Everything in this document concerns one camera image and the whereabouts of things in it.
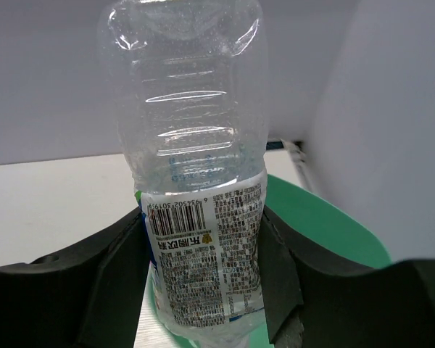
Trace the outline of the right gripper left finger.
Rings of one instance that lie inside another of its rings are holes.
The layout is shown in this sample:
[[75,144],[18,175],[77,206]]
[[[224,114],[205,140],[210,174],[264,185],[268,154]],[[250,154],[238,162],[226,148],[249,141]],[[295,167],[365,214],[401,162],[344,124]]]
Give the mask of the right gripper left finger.
[[0,347],[132,347],[147,278],[139,209],[32,263],[0,267]]

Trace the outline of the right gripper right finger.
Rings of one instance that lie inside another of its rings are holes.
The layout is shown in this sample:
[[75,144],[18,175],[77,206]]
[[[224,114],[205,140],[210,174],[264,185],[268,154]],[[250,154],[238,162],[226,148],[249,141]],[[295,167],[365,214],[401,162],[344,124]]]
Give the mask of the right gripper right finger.
[[371,268],[265,209],[259,269],[275,347],[435,347],[435,260]]

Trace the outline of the green plastic bin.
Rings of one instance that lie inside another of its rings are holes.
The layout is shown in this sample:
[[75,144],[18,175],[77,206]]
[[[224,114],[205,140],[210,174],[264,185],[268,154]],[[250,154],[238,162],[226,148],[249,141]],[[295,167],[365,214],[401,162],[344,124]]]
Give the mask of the green plastic bin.
[[260,173],[182,194],[136,194],[149,239],[159,320],[202,347],[248,347],[265,321],[257,237],[268,205],[293,229],[367,265],[389,256],[366,228],[335,206]]

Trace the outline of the clear bottle white label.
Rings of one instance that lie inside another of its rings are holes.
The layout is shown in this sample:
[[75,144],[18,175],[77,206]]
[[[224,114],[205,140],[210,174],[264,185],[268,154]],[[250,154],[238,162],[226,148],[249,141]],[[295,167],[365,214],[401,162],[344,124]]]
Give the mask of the clear bottle white label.
[[159,320],[201,347],[265,321],[257,238],[268,174],[258,1],[116,1],[99,56],[149,241]]

